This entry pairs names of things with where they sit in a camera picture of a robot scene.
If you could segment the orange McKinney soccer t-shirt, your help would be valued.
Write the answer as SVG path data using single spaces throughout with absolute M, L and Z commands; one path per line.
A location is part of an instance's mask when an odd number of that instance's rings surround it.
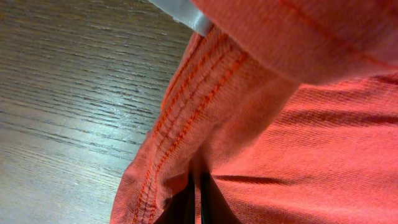
M 111 223 L 154 223 L 210 174 L 241 223 L 397 222 L 397 2 L 195 1 Z

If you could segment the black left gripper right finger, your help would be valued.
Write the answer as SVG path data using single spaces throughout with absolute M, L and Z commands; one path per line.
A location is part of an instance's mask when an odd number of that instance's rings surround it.
M 200 191 L 202 224 L 241 224 L 210 174 L 201 176 Z

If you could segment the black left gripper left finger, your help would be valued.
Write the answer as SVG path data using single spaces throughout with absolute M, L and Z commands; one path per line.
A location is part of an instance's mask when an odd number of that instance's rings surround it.
M 187 186 L 169 200 L 154 224 L 195 224 L 195 183 L 191 174 Z

